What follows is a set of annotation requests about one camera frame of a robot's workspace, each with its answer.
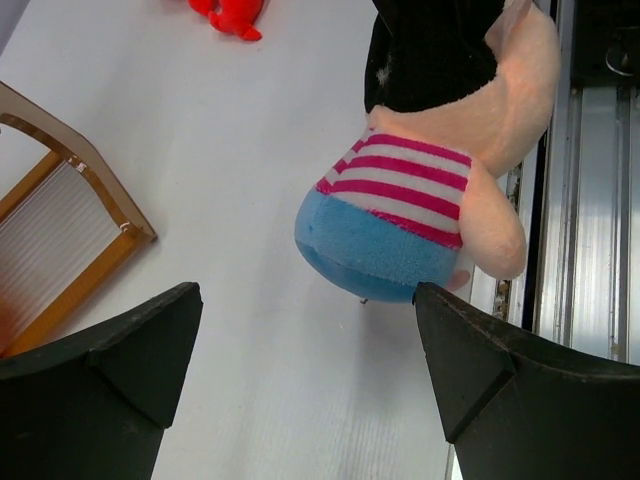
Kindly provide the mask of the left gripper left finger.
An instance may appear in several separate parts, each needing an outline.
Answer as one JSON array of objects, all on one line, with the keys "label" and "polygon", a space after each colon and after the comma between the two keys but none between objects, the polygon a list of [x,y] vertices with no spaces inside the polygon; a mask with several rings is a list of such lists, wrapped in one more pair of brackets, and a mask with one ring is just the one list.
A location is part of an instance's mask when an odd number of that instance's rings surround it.
[{"label": "left gripper left finger", "polygon": [[181,283],[1,361],[4,479],[148,479],[171,427],[203,302]]}]

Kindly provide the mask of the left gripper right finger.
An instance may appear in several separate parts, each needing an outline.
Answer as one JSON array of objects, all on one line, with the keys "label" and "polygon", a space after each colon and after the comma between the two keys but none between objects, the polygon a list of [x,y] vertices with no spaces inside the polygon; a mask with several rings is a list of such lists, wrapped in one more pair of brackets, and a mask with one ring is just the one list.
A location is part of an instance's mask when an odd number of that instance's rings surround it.
[{"label": "left gripper right finger", "polygon": [[553,343],[433,283],[418,285],[414,305],[464,478],[638,478],[638,367]]}]

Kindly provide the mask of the boy doll striped shirt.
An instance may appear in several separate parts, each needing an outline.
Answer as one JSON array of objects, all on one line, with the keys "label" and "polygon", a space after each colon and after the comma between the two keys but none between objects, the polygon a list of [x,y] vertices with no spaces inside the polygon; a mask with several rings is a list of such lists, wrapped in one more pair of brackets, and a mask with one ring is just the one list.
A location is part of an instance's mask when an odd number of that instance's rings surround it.
[{"label": "boy doll striped shirt", "polygon": [[422,282],[526,266],[499,187],[547,129],[560,72],[551,17],[531,1],[380,1],[365,69],[367,125],[297,213],[294,239],[326,280],[405,303]]}]

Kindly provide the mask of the red shark plush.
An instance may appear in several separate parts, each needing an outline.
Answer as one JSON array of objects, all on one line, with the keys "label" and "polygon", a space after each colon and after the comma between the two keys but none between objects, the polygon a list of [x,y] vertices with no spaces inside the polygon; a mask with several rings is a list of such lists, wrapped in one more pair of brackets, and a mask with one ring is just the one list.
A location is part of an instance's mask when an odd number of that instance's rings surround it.
[{"label": "red shark plush", "polygon": [[262,38],[254,22],[263,9],[264,0],[188,0],[188,5],[218,32],[249,42]]}]

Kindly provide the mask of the brown wooden toy shelf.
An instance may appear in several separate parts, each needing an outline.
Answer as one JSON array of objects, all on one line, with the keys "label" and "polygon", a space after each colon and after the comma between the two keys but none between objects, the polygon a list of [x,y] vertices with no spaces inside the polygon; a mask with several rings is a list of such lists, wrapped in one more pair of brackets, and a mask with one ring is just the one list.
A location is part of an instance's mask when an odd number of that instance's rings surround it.
[{"label": "brown wooden toy shelf", "polygon": [[44,344],[157,234],[99,151],[7,84],[1,123],[48,153],[1,200],[1,354]]}]

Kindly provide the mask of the aluminium mounting rail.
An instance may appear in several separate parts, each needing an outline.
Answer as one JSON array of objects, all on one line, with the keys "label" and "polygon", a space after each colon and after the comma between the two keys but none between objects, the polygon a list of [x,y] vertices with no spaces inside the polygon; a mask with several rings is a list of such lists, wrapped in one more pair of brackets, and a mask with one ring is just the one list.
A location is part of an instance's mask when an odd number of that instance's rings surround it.
[{"label": "aluminium mounting rail", "polygon": [[562,345],[639,360],[639,5],[545,1],[560,81],[548,132],[501,180],[529,242],[523,275],[473,304]]}]

